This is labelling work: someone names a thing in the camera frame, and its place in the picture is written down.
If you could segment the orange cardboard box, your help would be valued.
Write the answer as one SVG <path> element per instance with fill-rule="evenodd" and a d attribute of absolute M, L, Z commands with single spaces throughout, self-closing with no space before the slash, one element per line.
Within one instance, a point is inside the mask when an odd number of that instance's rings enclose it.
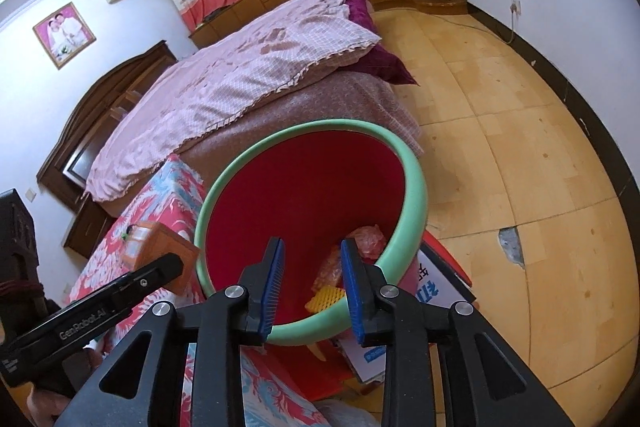
<path fill-rule="evenodd" d="M 120 261 L 130 271 L 148 265 L 166 254 L 177 255 L 183 263 L 182 274 L 165 285 L 177 296 L 186 292 L 194 271 L 200 250 L 182 235 L 172 231 L 160 222 L 139 222 L 134 233 L 120 248 Z"/>

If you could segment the white blue cardboard box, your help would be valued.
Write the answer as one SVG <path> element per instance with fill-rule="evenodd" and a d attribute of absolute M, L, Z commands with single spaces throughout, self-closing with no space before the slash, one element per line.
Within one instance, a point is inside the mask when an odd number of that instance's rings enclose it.
<path fill-rule="evenodd" d="M 384 375 L 387 347 L 400 339 L 402 320 L 407 331 L 424 327 L 440 337 L 454 305 L 475 303 L 471 279 L 430 232 L 398 284 L 386 281 L 378 265 L 362 262 L 355 239 L 342 240 L 341 262 L 350 334 L 338 343 L 363 384 Z"/>

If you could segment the dark wooden nightstand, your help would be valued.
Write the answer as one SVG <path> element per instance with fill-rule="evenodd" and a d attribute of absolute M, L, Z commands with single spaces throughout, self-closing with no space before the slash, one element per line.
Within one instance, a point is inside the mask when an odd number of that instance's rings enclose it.
<path fill-rule="evenodd" d="M 66 233 L 63 247 L 89 259 L 116 221 L 90 195 L 85 196 Z"/>

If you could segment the red floral table cloth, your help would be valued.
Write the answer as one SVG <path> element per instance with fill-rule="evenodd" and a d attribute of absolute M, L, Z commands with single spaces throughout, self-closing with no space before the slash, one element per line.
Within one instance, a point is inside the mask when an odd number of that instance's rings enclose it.
<path fill-rule="evenodd" d="M 125 246 L 124 235 L 131 225 L 160 222 L 192 242 L 204 197 L 201 176 L 178 156 L 171 155 L 122 210 L 70 288 L 66 301 L 79 300 L 126 272 L 120 254 Z M 178 296 L 160 288 L 137 305 L 130 317 L 103 335 L 102 353 L 111 353 L 149 306 L 160 300 L 170 301 L 180 308 L 201 303 L 204 296 L 195 275 Z M 299 393 L 280 364 L 269 358 L 262 348 L 241 350 L 241 381 L 247 426 L 325 426 L 328 423 L 314 403 Z"/>

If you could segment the red bin green rim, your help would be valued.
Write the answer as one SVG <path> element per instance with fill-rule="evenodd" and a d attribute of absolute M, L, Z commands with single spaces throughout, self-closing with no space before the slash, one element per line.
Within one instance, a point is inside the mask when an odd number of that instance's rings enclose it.
<path fill-rule="evenodd" d="M 307 122 L 273 133 L 239 155 L 204 199 L 194 239 L 203 294 L 236 283 L 262 259 L 272 236 L 285 265 L 270 343 L 318 343 L 349 329 L 345 300 L 317 314 L 306 302 L 322 262 L 350 232 L 378 227 L 386 247 L 376 264 L 400 282 L 426 225 L 420 162 L 397 134 L 352 119 Z"/>

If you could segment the dark wooden headboard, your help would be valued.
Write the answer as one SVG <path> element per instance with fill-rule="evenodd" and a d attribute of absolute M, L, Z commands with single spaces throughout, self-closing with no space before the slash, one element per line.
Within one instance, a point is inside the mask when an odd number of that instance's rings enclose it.
<path fill-rule="evenodd" d="M 78 210 L 99 151 L 160 75 L 176 63 L 167 43 L 160 41 L 96 80 L 38 171 L 38 184 L 70 210 Z"/>

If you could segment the brown bed mattress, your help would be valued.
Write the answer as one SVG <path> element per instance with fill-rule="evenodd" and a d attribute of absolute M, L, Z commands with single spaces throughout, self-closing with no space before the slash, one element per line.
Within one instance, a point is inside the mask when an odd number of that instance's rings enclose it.
<path fill-rule="evenodd" d="M 390 85 L 363 72 L 341 70 L 307 87 L 283 93 L 210 132 L 188 135 L 175 102 L 147 95 L 116 127 L 91 166 L 86 192 L 111 216 L 119 216 L 141 187 L 176 153 L 209 189 L 232 160 L 270 134 L 296 124 L 356 119 L 401 137 L 420 156 L 420 128 Z"/>

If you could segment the framed wedding photo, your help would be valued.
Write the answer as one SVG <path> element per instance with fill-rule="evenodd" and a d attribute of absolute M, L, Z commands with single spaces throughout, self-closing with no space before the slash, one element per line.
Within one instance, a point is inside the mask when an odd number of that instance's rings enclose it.
<path fill-rule="evenodd" d="M 61 69 L 96 41 L 96 36 L 73 2 L 66 3 L 40 20 L 32 31 L 57 69 Z"/>

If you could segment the pink checked quilt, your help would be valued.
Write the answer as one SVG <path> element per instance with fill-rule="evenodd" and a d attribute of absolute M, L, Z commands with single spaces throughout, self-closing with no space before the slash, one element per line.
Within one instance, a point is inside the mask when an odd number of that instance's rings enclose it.
<path fill-rule="evenodd" d="M 177 104 L 188 135 L 208 135 L 288 90 L 355 64 L 380 38 L 350 20 L 347 1 L 285 2 L 166 69 L 138 104 L 157 93 L 162 103 Z"/>

